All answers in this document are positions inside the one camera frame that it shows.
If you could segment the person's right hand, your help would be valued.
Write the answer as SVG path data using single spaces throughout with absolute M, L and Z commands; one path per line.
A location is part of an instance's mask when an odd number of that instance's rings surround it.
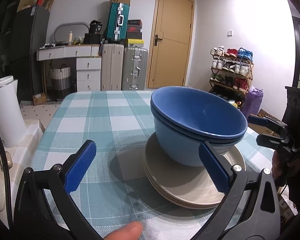
M 275 180 L 282 178 L 287 180 L 300 170 L 300 158 L 287 163 L 282 156 L 279 150 L 274 151 L 271 172 Z

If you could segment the person's left hand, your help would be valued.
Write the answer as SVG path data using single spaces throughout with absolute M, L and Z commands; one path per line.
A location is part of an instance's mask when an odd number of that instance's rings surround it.
M 143 226 L 138 221 L 133 221 L 109 233 L 104 240 L 138 240 L 142 234 Z

